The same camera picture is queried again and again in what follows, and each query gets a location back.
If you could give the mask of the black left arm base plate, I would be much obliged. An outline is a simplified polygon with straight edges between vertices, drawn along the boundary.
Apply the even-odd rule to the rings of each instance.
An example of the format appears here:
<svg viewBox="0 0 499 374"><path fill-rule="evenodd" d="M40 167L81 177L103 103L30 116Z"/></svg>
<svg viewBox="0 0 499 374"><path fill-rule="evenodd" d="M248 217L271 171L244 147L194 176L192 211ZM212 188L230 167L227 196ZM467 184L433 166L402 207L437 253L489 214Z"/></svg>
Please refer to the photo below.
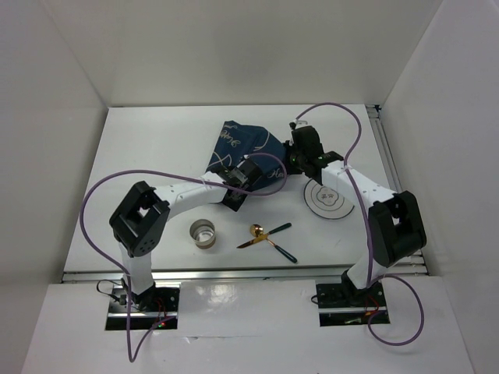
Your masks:
<svg viewBox="0 0 499 374"><path fill-rule="evenodd" d="M170 312L177 312L179 307L179 287L159 287L155 285L142 295L133 295L131 314L167 316ZM127 310L127 292L123 287L113 288L108 313L112 316L124 316Z"/></svg>

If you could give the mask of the blue cloth with gold script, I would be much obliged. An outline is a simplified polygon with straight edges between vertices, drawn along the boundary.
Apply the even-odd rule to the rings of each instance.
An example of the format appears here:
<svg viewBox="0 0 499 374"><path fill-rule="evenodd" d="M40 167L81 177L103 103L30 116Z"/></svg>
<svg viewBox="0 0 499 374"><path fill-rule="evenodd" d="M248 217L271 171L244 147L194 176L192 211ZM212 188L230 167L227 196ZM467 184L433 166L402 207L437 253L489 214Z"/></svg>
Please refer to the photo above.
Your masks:
<svg viewBox="0 0 499 374"><path fill-rule="evenodd" d="M245 155L268 153L285 161L286 149L283 143L266 128L257 125L242 125L235 121L224 122L215 144L206 171L213 171L220 165L227 168L238 165ZM250 191L265 189L284 178L283 167L272 157L251 157L262 171L262 176Z"/></svg>

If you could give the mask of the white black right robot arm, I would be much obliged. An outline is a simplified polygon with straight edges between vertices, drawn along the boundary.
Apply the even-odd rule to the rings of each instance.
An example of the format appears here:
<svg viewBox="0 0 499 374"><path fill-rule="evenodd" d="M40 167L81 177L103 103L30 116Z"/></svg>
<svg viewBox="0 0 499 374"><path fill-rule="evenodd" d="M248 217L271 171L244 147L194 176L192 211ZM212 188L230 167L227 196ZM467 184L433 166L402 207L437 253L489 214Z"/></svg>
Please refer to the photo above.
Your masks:
<svg viewBox="0 0 499 374"><path fill-rule="evenodd" d="M409 191L395 192L377 184L338 153L325 153L322 146L300 148L289 140L284 147L287 171L333 189L361 210L367 251L342 274L339 286L343 302L358 305L376 279L426 245L417 199Z"/></svg>

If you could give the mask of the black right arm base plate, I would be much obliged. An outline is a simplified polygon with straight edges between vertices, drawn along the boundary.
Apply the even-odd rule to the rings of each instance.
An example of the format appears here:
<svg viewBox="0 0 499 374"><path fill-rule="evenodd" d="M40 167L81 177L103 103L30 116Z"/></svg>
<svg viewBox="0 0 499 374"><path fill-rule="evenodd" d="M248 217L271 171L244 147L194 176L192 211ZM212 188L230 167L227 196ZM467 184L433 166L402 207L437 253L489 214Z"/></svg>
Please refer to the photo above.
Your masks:
<svg viewBox="0 0 499 374"><path fill-rule="evenodd" d="M385 307L386 299L382 285L356 290L349 284L317 284L317 303L320 309L345 309L362 307Z"/></svg>

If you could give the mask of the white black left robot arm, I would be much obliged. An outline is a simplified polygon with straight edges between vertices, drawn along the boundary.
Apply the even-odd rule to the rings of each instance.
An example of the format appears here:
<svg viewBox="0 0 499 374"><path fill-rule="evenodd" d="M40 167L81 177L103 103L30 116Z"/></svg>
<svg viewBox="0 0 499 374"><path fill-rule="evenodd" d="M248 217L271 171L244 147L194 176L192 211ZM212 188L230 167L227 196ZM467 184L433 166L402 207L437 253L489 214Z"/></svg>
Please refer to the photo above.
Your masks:
<svg viewBox="0 0 499 374"><path fill-rule="evenodd" d="M137 311L148 309L156 296L151 252L173 217L199 206L221 203L237 211L263 172L251 160L235 167L216 167L199 179L155 188L141 181L133 185L110 218L119 243L126 301Z"/></svg>

